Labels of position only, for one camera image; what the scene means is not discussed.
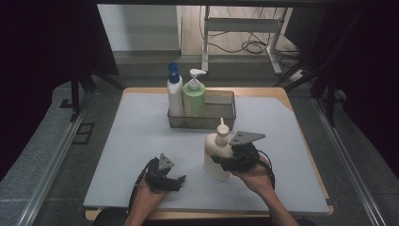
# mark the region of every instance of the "bottle cap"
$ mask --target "bottle cap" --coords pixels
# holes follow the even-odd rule
[[[169,82],[178,83],[180,81],[179,65],[175,62],[171,62],[168,64],[168,69],[169,69]]]
[[[227,135],[230,132],[229,126],[225,125],[223,118],[220,118],[220,124],[217,126],[217,137],[216,144],[217,145],[226,145],[229,142],[229,138]]]
[[[188,85],[190,86],[190,89],[192,90],[197,90],[200,87],[200,81],[197,79],[197,77],[200,74],[206,74],[205,71],[198,70],[198,69],[191,69],[190,74],[192,79],[188,82]]]

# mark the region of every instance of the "transparent container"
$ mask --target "transparent container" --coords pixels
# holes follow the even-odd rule
[[[235,122],[235,101],[233,91],[205,91],[203,117],[173,117],[168,111],[170,128],[212,129],[220,124],[220,118],[232,130]]]

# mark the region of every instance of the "human hand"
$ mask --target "human hand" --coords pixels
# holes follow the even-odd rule
[[[270,163],[263,156],[261,156],[261,160],[270,166]],[[249,189],[260,196],[265,192],[274,192],[267,170],[259,164],[247,171],[232,171],[231,174],[239,177]]]
[[[168,191],[152,191],[147,182],[141,180],[140,184],[138,184],[132,209],[125,221],[125,226],[141,225],[167,194]]]

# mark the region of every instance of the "soap dispenser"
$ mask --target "soap dispenser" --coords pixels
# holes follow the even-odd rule
[[[205,108],[205,86],[197,79],[205,71],[191,69],[192,79],[183,86],[184,115],[186,117],[202,117]]]
[[[229,126],[224,124],[223,118],[221,118],[220,125],[217,126],[217,133],[212,133],[205,138],[203,168],[219,181],[228,180],[231,173],[223,170],[220,164],[215,163],[212,155],[222,158],[232,157],[229,132]]]

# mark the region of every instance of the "lotion bottle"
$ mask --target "lotion bottle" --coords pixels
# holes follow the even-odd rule
[[[186,117],[202,117],[205,108],[205,86],[197,79],[205,71],[191,69],[192,79],[183,86],[184,115]]]
[[[183,79],[179,75],[179,66],[172,62],[168,64],[169,80],[168,80],[168,100],[169,115],[172,117],[183,117]]]
[[[223,170],[220,164],[215,163],[211,155],[222,158],[232,157],[232,149],[228,137],[229,132],[229,126],[225,125],[223,118],[221,118],[220,125],[217,126],[217,133],[212,133],[205,139],[203,167],[207,173],[219,181],[227,181],[231,173]]]

